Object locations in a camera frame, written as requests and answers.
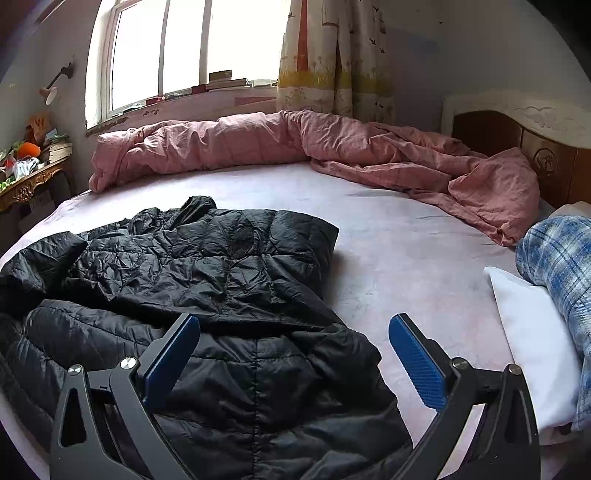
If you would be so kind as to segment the window with white frame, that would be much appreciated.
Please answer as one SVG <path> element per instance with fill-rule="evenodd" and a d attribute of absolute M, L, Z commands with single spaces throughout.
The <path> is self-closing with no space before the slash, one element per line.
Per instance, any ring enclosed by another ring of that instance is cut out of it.
<path fill-rule="evenodd" d="M 89 127 L 151 100 L 185 94 L 231 70 L 276 83 L 287 1 L 103 1 L 86 71 Z"/>

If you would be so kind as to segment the blue plaid folded garment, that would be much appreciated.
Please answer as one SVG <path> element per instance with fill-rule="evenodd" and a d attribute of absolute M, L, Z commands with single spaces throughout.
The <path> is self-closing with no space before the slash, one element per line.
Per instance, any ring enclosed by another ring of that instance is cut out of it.
<path fill-rule="evenodd" d="M 574 431 L 590 428 L 590 220 L 555 216 L 533 225 L 518 242 L 516 267 L 548 290 L 582 359 Z"/>

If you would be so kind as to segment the books on window sill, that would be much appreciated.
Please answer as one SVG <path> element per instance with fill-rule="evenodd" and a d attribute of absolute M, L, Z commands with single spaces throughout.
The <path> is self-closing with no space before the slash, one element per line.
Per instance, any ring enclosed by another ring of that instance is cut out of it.
<path fill-rule="evenodd" d="M 249 86 L 249 81 L 246 78 L 233 79 L 231 70 L 221 70 L 209 73 L 208 81 L 204 84 L 192 86 L 190 88 L 190 93 L 199 94 L 213 90 L 222 90 L 246 86 Z"/>

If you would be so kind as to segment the black quilted down jacket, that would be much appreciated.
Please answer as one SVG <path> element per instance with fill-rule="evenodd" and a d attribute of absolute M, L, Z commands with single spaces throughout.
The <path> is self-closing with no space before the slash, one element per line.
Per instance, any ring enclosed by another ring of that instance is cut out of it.
<path fill-rule="evenodd" d="M 197 196 L 1 270 L 1 388 L 43 448 L 73 366 L 130 379 L 196 479 L 390 479 L 413 445 L 378 349 L 325 303 L 338 229 Z"/>

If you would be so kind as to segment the white pillow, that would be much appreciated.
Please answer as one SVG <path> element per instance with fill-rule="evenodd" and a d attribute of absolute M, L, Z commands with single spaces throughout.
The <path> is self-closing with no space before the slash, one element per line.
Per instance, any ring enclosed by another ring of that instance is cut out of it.
<path fill-rule="evenodd" d="M 591 218 L 591 205 L 584 201 L 565 204 L 549 215 L 550 218 L 558 216 L 581 216 L 584 218 Z"/>

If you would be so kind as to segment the pink quilt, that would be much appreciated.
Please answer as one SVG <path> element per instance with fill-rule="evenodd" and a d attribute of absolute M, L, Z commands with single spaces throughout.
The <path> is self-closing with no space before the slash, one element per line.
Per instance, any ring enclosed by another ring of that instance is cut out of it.
<path fill-rule="evenodd" d="M 487 157 L 439 133 L 311 110 L 102 134 L 88 186 L 101 193 L 144 176 L 304 161 L 318 173 L 403 191 L 502 246 L 516 245 L 538 217 L 537 175 L 517 147 Z"/>

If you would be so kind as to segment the ornate wooden side table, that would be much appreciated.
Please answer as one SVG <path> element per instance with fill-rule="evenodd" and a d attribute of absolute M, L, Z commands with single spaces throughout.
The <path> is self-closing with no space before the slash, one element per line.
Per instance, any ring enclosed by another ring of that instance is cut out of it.
<path fill-rule="evenodd" d="M 10 236 L 17 227 L 16 214 L 36 193 L 48 191 L 55 206 L 74 194 L 71 158 L 49 163 L 33 174 L 16 181 L 1 192 L 1 235 Z"/>

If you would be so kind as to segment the orange plush toy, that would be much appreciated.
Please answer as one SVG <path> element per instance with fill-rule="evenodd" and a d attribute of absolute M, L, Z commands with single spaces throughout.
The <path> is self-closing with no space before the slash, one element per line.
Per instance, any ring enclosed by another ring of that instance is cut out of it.
<path fill-rule="evenodd" d="M 38 158 L 41 154 L 41 149 L 38 145 L 31 142 L 23 142 L 16 150 L 16 158 L 22 160 L 28 157 Z"/>

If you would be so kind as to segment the white folded garment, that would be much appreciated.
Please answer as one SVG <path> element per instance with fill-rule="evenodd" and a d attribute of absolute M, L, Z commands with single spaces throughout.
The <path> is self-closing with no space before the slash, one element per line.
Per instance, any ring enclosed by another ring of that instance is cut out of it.
<path fill-rule="evenodd" d="M 565 320 L 548 290 L 507 271 L 488 266 L 484 275 L 514 362 L 530 391 L 543 446 L 572 441 L 581 360 Z"/>

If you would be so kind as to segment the stack of books on table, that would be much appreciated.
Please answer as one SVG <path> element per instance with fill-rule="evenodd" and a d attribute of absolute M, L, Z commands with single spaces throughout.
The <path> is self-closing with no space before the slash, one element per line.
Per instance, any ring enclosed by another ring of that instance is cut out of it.
<path fill-rule="evenodd" d="M 49 139 L 41 150 L 39 160 L 43 163 L 54 163 L 68 158 L 73 152 L 73 145 L 68 136 Z"/>

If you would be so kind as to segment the tree pattern curtain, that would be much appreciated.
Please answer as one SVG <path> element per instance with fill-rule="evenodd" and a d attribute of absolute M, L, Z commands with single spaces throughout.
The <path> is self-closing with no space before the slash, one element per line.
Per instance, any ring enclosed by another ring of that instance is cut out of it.
<path fill-rule="evenodd" d="M 394 122 L 387 30 L 379 1 L 290 3 L 276 108 Z"/>

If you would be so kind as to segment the bed with pink sheet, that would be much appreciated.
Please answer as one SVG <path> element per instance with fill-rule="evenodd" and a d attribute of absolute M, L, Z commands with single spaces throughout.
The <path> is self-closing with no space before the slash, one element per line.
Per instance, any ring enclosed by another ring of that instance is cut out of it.
<path fill-rule="evenodd" d="M 160 176 L 62 203 L 1 260 L 1 425 L 36 477 L 68 367 L 181 314 L 202 336 L 157 422 L 202 479 L 385 479 L 433 418 L 388 339 L 409 314 L 512 359 L 487 267 L 514 252 L 406 195 L 305 164 Z"/>

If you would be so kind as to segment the wooden carved headboard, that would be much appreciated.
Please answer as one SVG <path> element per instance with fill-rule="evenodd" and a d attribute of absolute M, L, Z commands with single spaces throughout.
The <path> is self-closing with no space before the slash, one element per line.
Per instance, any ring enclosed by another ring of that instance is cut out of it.
<path fill-rule="evenodd" d="M 590 112 L 517 91 L 446 97 L 441 132 L 492 156 L 518 147 L 555 208 L 590 202 Z"/>

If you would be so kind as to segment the pink wall lamp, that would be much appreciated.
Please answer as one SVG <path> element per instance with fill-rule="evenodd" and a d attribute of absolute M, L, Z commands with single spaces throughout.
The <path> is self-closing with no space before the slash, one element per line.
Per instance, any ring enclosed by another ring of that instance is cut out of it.
<path fill-rule="evenodd" d="M 49 106 L 57 97 L 58 88 L 56 86 L 57 81 L 61 77 L 66 77 L 67 79 L 71 79 L 74 73 L 74 65 L 72 62 L 69 62 L 66 66 L 62 67 L 60 71 L 55 75 L 55 77 L 51 80 L 51 82 L 43 88 L 39 89 L 39 95 L 43 98 L 44 104 Z"/>

